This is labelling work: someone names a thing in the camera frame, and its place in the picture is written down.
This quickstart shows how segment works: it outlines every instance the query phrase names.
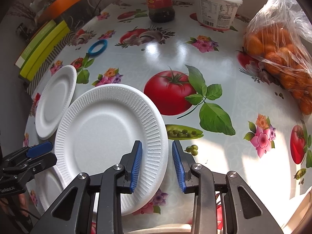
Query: blue ring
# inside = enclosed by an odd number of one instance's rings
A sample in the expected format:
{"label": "blue ring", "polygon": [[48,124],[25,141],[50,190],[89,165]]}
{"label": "blue ring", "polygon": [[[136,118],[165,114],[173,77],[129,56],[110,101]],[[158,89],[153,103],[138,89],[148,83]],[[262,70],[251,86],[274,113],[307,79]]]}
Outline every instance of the blue ring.
{"label": "blue ring", "polygon": [[[100,44],[103,44],[103,47],[102,47],[99,51],[93,53],[93,52],[92,52],[93,49],[94,49],[96,46],[100,45]],[[95,42],[95,43],[89,48],[88,54],[89,54],[90,57],[97,56],[97,55],[101,54],[102,52],[104,52],[106,48],[107,48],[107,40],[99,40],[99,41]]]}

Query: white plate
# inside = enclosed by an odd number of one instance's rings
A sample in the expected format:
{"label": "white plate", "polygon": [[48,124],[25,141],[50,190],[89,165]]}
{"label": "white plate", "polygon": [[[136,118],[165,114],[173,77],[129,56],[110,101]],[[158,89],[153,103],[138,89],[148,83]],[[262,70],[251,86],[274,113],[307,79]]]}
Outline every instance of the white plate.
{"label": "white plate", "polygon": [[46,211],[65,188],[64,181],[56,166],[35,175],[38,196]]}
{"label": "white plate", "polygon": [[[80,172],[104,172],[131,152],[135,140],[143,157],[135,192],[121,195],[121,213],[143,207],[157,192],[168,162],[168,137],[162,116],[141,91],[107,84],[81,95],[64,114],[55,139],[57,166],[68,185]],[[96,197],[94,212],[97,210]]]}
{"label": "white plate", "polygon": [[36,131],[43,140],[56,131],[69,107],[77,80],[74,66],[65,66],[49,80],[41,94],[35,117]]}

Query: metal screw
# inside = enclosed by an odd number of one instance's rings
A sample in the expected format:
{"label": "metal screw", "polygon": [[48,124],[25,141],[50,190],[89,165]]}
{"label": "metal screw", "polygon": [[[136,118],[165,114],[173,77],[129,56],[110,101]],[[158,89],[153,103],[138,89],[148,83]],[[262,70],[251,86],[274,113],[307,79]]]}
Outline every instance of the metal screw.
{"label": "metal screw", "polygon": [[235,172],[235,171],[229,171],[229,176],[231,177],[231,178],[237,178],[237,172]]}
{"label": "metal screw", "polygon": [[87,173],[79,173],[78,179],[85,179],[87,177]]}
{"label": "metal screw", "polygon": [[113,166],[113,169],[114,170],[116,170],[116,171],[119,171],[119,170],[121,170],[123,168],[123,165],[122,164],[115,164],[114,166]]}
{"label": "metal screw", "polygon": [[200,163],[195,163],[195,164],[193,164],[193,168],[195,170],[200,170],[200,169],[202,169],[202,165]]}

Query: bag of oranges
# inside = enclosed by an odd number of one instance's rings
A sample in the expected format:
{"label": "bag of oranges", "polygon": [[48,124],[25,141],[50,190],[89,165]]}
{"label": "bag of oranges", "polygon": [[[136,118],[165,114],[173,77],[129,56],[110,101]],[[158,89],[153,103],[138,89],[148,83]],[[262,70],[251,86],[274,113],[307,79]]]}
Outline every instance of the bag of oranges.
{"label": "bag of oranges", "polygon": [[298,101],[303,114],[312,113],[311,56],[303,46],[300,36],[308,41],[311,24],[303,32],[298,26],[295,0],[268,0],[247,27],[244,48],[264,69],[279,80]]}

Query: jar with red label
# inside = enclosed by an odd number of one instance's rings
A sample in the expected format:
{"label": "jar with red label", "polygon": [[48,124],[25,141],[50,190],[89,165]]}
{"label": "jar with red label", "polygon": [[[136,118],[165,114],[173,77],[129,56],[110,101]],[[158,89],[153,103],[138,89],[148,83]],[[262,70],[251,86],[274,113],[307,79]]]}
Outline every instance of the jar with red label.
{"label": "jar with red label", "polygon": [[146,0],[149,18],[155,23],[165,23],[174,19],[172,0]]}

